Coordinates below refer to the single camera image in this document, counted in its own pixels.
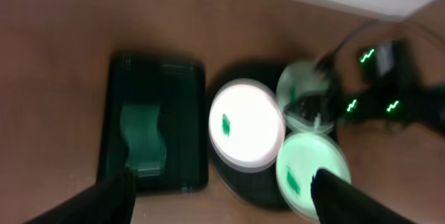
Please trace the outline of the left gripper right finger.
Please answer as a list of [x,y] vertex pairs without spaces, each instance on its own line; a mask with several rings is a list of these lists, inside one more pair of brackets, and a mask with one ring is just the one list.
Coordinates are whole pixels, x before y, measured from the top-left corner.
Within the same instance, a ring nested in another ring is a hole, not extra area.
[[324,168],[312,178],[311,197],[321,224],[413,224]]

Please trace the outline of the white plate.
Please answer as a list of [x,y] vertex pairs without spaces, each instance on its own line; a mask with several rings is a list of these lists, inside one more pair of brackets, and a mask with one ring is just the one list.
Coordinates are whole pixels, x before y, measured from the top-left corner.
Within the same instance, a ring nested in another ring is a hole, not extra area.
[[235,79],[219,89],[211,103],[208,124],[218,157],[243,173],[270,167],[286,135],[274,94],[253,79]]

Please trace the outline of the light green plate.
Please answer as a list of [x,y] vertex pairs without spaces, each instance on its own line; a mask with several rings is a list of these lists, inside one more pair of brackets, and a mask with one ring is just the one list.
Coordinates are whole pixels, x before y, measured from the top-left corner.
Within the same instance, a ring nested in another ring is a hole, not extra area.
[[315,119],[314,122],[308,122],[299,117],[292,117],[284,114],[284,107],[290,102],[289,94],[316,92],[327,95],[330,82],[321,79],[313,70],[313,63],[309,61],[300,61],[291,63],[284,68],[275,91],[277,105],[279,106],[286,125],[292,131],[309,132],[313,134],[328,134],[334,127],[334,122],[321,122]]
[[318,215],[311,197],[311,182],[320,168],[351,183],[347,160],[329,136],[297,133],[286,138],[275,163],[277,185],[292,211],[315,223]]

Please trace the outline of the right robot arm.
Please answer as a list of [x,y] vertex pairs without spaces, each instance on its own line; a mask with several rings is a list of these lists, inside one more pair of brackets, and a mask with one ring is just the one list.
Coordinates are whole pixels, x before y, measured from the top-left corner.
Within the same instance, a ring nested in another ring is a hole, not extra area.
[[322,123],[340,120],[361,124],[384,120],[387,128],[393,122],[404,127],[419,122],[443,134],[444,88],[381,79],[365,90],[352,93],[335,84],[325,94],[305,94],[288,103],[284,114],[292,120],[309,118],[315,121],[320,116]]

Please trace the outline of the lower light green plate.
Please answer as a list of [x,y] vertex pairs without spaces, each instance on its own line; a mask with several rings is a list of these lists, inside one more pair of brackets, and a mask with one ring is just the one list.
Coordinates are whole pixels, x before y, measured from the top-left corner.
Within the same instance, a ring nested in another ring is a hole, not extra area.
[[351,183],[347,160],[329,136],[297,133],[286,138],[275,163],[277,185],[292,211],[315,223],[318,215],[311,197],[311,182],[320,168]]

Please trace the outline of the green sponge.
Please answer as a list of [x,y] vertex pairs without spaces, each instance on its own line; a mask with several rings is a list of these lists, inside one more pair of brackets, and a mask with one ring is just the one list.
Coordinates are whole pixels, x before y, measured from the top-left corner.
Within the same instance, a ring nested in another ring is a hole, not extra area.
[[124,104],[120,131],[128,146],[125,165],[138,177],[160,175],[166,164],[166,144],[159,130],[159,105]]

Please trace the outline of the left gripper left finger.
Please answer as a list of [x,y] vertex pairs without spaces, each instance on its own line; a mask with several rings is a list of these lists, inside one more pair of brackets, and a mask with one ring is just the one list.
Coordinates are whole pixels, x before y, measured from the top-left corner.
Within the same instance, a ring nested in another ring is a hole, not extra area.
[[126,168],[27,223],[130,224],[135,200],[135,178]]

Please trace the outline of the upper light green plate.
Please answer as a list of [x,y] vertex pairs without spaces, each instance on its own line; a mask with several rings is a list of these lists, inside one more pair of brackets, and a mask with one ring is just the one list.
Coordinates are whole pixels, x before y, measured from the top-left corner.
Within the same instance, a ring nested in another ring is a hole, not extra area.
[[290,102],[289,94],[316,92],[327,95],[330,82],[321,79],[313,70],[313,63],[309,61],[300,61],[291,63],[284,68],[275,91],[277,105],[279,106],[286,125],[292,131],[309,132],[313,134],[328,134],[334,127],[334,122],[321,122],[315,119],[314,122],[308,122],[299,117],[292,117],[284,114],[284,107]]

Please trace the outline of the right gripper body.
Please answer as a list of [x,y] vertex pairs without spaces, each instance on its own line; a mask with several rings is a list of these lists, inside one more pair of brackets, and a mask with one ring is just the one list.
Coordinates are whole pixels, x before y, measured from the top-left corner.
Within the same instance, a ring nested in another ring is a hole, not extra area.
[[382,119],[382,89],[370,87],[355,93],[344,91],[340,85],[330,85],[327,90],[328,118],[347,124],[364,123]]

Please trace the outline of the black rectangular tray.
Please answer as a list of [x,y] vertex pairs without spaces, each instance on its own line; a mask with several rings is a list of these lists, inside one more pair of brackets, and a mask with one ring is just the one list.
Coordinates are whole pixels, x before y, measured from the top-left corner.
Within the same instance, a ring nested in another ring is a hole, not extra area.
[[[128,146],[120,131],[124,104],[160,106],[159,130],[166,164],[154,177],[138,177],[125,163]],[[192,58],[167,53],[117,51],[108,69],[97,181],[128,168],[139,193],[200,191],[208,183],[205,72]]]

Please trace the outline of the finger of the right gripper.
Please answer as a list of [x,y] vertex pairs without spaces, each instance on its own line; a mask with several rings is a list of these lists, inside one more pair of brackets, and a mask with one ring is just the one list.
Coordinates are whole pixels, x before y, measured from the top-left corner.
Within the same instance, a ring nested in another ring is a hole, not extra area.
[[327,95],[323,93],[308,92],[302,95],[289,94],[290,102],[284,107],[284,114],[299,117],[308,122],[319,119],[329,122],[330,114],[327,109]]

